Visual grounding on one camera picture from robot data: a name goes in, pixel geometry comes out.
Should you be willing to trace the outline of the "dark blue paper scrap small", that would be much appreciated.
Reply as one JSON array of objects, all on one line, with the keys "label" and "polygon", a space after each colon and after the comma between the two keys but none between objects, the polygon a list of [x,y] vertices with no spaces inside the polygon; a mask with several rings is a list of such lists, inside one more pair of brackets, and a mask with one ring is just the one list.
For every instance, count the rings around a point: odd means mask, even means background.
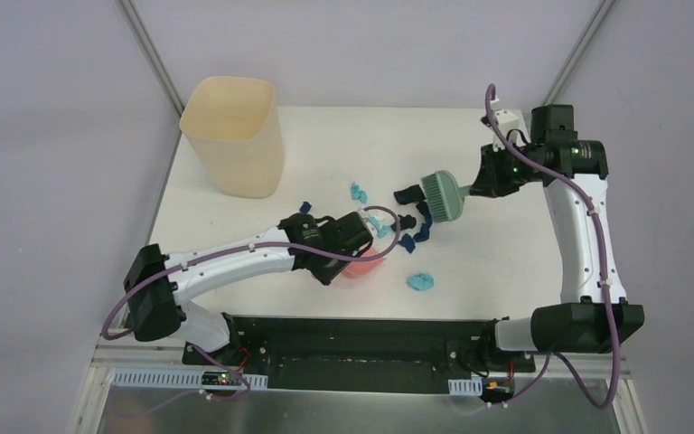
[{"label": "dark blue paper scrap small", "polygon": [[309,202],[302,202],[298,211],[302,214],[309,214],[311,212],[311,210],[312,210],[312,205]]}]

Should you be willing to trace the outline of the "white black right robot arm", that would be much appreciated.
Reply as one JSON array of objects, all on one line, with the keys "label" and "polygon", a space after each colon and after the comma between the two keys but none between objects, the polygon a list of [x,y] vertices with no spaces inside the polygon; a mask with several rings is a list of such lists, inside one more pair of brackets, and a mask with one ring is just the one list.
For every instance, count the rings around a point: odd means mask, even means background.
[{"label": "white black right robot arm", "polygon": [[560,301],[537,307],[527,318],[495,323],[493,336],[476,347],[478,362],[497,371],[513,352],[610,354],[644,324],[642,306],[632,304],[617,274],[607,236],[609,167],[605,146],[581,139],[570,105],[533,110],[531,140],[490,108],[483,123],[494,142],[481,149],[472,196],[501,198],[523,185],[543,187],[562,260]]}]

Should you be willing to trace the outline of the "light blue paper scrap lower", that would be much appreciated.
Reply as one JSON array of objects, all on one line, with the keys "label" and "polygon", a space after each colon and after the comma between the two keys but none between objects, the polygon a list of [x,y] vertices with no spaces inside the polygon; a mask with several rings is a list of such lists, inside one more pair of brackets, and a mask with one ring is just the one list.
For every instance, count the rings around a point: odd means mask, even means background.
[{"label": "light blue paper scrap lower", "polygon": [[410,276],[406,283],[409,288],[416,292],[425,292],[434,287],[435,279],[428,273],[417,273]]}]

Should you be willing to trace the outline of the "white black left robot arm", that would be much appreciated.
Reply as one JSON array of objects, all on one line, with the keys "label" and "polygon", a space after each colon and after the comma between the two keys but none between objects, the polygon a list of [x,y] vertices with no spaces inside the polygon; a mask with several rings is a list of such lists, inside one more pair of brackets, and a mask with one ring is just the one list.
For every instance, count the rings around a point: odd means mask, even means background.
[{"label": "white black left robot arm", "polygon": [[339,219],[296,212],[244,240],[207,250],[163,253],[157,244],[146,245],[124,280],[134,338],[178,338],[200,347],[217,365],[229,365],[239,354],[229,320],[198,306],[195,298],[248,278],[300,269],[327,286],[372,244],[357,212]]}]

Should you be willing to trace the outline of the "white blue paper scrap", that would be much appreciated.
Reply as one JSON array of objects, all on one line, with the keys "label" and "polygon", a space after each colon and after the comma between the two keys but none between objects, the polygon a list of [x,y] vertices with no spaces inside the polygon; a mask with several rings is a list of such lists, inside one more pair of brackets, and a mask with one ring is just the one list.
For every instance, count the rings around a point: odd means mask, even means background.
[{"label": "white blue paper scrap", "polygon": [[390,225],[384,224],[376,216],[370,215],[369,216],[369,223],[371,224],[374,231],[376,232],[377,237],[380,239],[385,238],[386,236],[388,236],[394,232],[394,230],[392,229],[392,227]]}]

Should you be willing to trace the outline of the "light blue paper scrap upper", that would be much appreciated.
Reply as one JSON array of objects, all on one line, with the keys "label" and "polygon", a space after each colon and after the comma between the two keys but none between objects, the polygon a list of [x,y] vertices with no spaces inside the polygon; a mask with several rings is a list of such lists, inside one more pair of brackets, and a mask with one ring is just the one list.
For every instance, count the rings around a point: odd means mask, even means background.
[{"label": "light blue paper scrap upper", "polygon": [[362,205],[369,202],[367,193],[356,183],[352,183],[350,187],[351,198]]}]

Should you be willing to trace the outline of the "beige plastic waste bin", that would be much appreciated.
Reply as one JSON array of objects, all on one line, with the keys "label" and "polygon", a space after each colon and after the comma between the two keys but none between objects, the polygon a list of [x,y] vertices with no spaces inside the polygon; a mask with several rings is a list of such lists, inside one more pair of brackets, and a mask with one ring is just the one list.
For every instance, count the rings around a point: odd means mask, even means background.
[{"label": "beige plastic waste bin", "polygon": [[180,129],[222,193],[262,199],[278,188],[286,157],[270,82],[232,76],[202,80],[184,108]]}]

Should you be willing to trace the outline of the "dark blue paper scrap long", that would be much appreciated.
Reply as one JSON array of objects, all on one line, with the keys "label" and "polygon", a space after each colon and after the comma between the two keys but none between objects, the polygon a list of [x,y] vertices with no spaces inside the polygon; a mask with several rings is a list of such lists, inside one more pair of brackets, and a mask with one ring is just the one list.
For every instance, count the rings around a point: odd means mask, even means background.
[{"label": "dark blue paper scrap long", "polygon": [[424,221],[419,226],[417,232],[411,234],[404,233],[399,239],[399,246],[401,246],[407,253],[413,253],[417,245],[421,242],[428,241],[431,233],[431,226],[433,221],[430,212],[422,213]]}]

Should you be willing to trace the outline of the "light blue paper scrap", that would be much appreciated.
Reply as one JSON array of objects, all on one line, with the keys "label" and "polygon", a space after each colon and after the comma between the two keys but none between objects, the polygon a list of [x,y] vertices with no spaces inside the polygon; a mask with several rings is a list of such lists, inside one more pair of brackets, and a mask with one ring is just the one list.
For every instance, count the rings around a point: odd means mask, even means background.
[{"label": "light blue paper scrap", "polygon": [[356,183],[352,183],[350,187],[351,198],[362,205],[369,202],[367,193]]},{"label": "light blue paper scrap", "polygon": [[406,283],[409,288],[416,292],[425,292],[434,287],[435,279],[428,273],[417,273],[410,276]]}]

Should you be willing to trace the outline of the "pink plastic dustpan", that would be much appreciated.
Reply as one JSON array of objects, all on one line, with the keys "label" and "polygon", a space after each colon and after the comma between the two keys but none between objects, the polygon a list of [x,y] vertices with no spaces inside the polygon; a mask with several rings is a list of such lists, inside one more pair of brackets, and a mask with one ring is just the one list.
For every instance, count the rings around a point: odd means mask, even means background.
[{"label": "pink plastic dustpan", "polygon": [[384,258],[372,261],[352,261],[342,270],[341,276],[349,279],[364,278],[384,262]]}]

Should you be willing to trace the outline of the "black paper scrap large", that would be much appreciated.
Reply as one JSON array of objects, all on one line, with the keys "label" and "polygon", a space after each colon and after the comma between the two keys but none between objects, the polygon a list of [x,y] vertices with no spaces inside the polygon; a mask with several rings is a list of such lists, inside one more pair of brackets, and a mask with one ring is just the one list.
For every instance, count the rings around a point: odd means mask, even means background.
[{"label": "black paper scrap large", "polygon": [[393,197],[400,205],[421,203],[426,200],[424,191],[419,184],[413,184],[405,189],[395,191]]}]

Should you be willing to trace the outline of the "green hand brush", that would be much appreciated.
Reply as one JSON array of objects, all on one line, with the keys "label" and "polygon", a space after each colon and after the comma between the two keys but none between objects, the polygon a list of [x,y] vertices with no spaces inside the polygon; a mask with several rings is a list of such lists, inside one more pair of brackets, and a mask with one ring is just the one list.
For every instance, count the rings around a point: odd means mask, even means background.
[{"label": "green hand brush", "polygon": [[446,170],[422,177],[420,185],[435,223],[453,222],[461,217],[464,200],[470,193],[469,185],[460,185]]}]

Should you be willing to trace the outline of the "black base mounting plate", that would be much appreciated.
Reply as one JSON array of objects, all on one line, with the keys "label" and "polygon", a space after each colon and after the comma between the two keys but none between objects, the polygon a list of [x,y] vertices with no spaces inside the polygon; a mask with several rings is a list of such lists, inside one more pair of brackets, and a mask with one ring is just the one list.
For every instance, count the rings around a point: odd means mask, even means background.
[{"label": "black base mounting plate", "polygon": [[212,357],[278,390],[443,394],[451,380],[534,373],[533,357],[480,343],[483,320],[231,316]]}]

